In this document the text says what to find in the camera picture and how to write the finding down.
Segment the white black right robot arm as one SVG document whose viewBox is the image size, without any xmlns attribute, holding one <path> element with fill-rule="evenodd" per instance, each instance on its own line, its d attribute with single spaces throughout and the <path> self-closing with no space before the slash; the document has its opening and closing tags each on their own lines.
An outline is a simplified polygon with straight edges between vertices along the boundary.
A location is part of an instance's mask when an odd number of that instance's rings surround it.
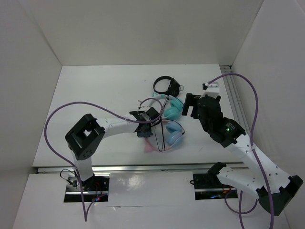
<svg viewBox="0 0 305 229">
<path fill-rule="evenodd" d="M 224 149 L 237 156 L 254 173 L 248 176 L 225 163 L 217 162 L 207 172 L 213 187 L 233 186 L 254 198 L 268 213 L 279 216 L 303 184 L 298 176 L 291 176 L 269 159 L 259 148 L 251 145 L 250 136 L 233 119 L 223 116 L 221 97 L 187 93 L 183 115 L 193 107 L 191 117 L 198 119 L 203 130 Z"/>
</svg>

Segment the pink blue cat-ear headphones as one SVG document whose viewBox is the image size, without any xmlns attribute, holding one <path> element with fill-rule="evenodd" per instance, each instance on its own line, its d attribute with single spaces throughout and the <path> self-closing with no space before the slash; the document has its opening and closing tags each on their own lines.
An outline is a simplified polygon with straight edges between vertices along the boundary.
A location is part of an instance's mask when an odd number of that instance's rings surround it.
<svg viewBox="0 0 305 229">
<path fill-rule="evenodd" d="M 168 138 L 165 140 L 165 146 L 160 147 L 158 146 L 157 143 L 156 143 L 157 146 L 154 146 L 150 142 L 149 138 L 145 138 L 147 152 L 157 151 L 163 153 L 163 152 L 171 151 L 177 146 L 179 146 L 183 141 L 183 137 L 185 135 L 185 129 L 179 122 L 174 120 L 163 119 L 161 121 L 161 124 L 165 124 L 164 127 L 170 134 Z"/>
</svg>

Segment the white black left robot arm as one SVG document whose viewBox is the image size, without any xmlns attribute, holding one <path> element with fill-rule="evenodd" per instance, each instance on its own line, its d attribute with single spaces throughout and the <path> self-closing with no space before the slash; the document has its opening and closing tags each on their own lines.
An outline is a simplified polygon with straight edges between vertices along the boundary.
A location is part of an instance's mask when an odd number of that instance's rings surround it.
<svg viewBox="0 0 305 229">
<path fill-rule="evenodd" d="M 84 115 L 65 136 L 77 168 L 77 185 L 83 190 L 93 187 L 95 175 L 91 157 L 104 138 L 125 133 L 136 133 L 139 138 L 150 137 L 150 121 L 158 119 L 158 116 L 153 107 L 147 111 L 131 111 L 123 119 L 104 118 L 100 123 L 92 114 Z"/>
</svg>

